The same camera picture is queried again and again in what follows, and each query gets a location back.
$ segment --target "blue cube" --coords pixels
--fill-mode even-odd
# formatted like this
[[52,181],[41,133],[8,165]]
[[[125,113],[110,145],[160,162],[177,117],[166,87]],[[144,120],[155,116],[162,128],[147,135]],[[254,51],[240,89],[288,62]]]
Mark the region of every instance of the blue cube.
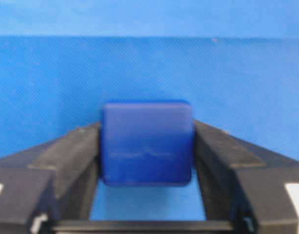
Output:
[[102,112],[105,184],[184,185],[190,181],[194,124],[184,101],[110,102]]

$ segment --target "blue fabric background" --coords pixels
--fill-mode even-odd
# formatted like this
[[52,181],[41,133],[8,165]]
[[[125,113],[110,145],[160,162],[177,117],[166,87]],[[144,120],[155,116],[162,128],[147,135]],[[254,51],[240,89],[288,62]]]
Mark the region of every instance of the blue fabric background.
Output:
[[[185,99],[299,160],[299,1],[0,0],[0,157],[98,121],[110,99]],[[178,189],[101,185],[92,218],[204,218],[196,181]]]

